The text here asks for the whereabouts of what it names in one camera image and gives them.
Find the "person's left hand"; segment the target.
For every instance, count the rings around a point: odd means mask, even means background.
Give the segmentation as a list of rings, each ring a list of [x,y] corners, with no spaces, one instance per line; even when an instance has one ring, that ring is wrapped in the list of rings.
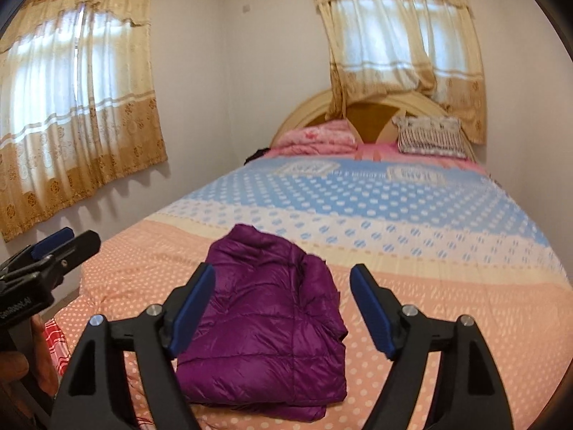
[[[48,429],[59,378],[52,365],[40,315],[24,322],[27,352],[18,352],[1,331],[1,428]]]

